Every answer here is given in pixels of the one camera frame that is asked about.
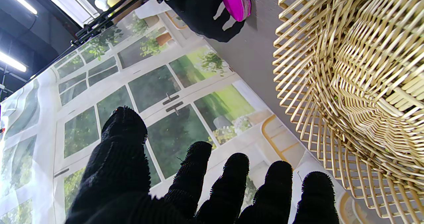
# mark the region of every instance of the glove finger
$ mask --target glove finger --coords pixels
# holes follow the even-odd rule
[[[207,142],[198,141],[192,144],[164,196],[187,219],[193,218],[197,210],[211,151],[212,145]]]
[[[338,223],[333,183],[327,174],[315,171],[306,175],[302,192],[293,224]]]
[[[233,224],[243,204],[248,173],[248,157],[242,153],[231,155],[224,165],[222,176],[212,186],[211,197],[200,207],[197,221]]]
[[[287,223],[290,215],[293,169],[284,161],[271,164],[253,205],[241,213],[237,224]]]

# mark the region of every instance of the pink lid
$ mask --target pink lid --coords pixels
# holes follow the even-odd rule
[[[250,0],[222,0],[230,15],[241,22],[250,15]]]

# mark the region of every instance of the black glove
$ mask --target black glove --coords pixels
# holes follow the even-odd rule
[[[236,22],[231,28],[222,30],[222,26],[230,18],[227,9],[224,9],[216,20],[213,19],[222,0],[169,0],[165,2],[192,31],[219,42],[228,42],[240,32],[244,25],[244,21]]]
[[[287,223],[292,193],[292,168],[287,162],[270,166],[254,204],[239,215],[249,160],[242,153],[231,155],[209,200],[196,212],[212,146],[203,141],[192,144],[168,193],[157,199],[148,193],[146,138],[146,126],[132,109],[119,107],[112,114],[91,154],[66,224]],[[338,223],[333,186],[326,174],[308,174],[302,191],[294,223]]]

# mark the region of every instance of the woven rattan basket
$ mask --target woven rattan basket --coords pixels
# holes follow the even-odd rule
[[[279,0],[280,106],[324,167],[392,223],[421,223],[423,0]]]

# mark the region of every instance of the black object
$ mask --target black object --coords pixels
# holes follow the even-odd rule
[[[77,39],[70,42],[70,46],[63,51],[59,56],[57,56],[53,61],[51,61],[47,66],[44,67],[44,69],[38,71],[33,77],[35,78],[38,76],[38,74],[45,71],[47,68],[49,68],[51,65],[53,65],[55,62],[59,61],[60,59],[64,58],[66,55],[68,55],[73,50],[77,49],[79,46],[84,44],[86,41],[88,41],[91,37],[94,37],[101,33],[102,30],[107,29],[108,27],[113,25],[112,20],[120,15],[123,11],[125,11],[127,8],[130,8],[134,3],[136,3],[139,0],[132,0],[126,5],[124,5],[122,8],[120,8],[118,11],[115,11],[117,8],[119,8],[126,0],[120,0],[118,3],[116,3],[114,6],[110,7],[107,11],[104,11],[99,15],[99,17],[96,17],[92,22],[90,22],[88,25],[84,25],[84,28],[80,31],[76,32]],[[147,0],[141,0],[142,5],[147,2]]]
[[[222,27],[230,18],[227,9],[224,9],[216,20],[213,19],[222,0],[165,0],[165,2],[192,31],[219,42],[228,42],[244,25],[244,21],[236,22],[224,31]]]
[[[249,160],[242,153],[231,155],[209,200],[196,212],[212,146],[203,141],[192,144],[168,193],[157,199],[148,193],[146,139],[147,128],[135,111],[119,107],[113,112],[103,126],[101,142],[91,154],[65,224],[287,223],[292,194],[292,168],[287,162],[270,166],[254,204],[239,216]],[[307,175],[302,191],[295,224],[338,223],[333,184],[326,174]]]

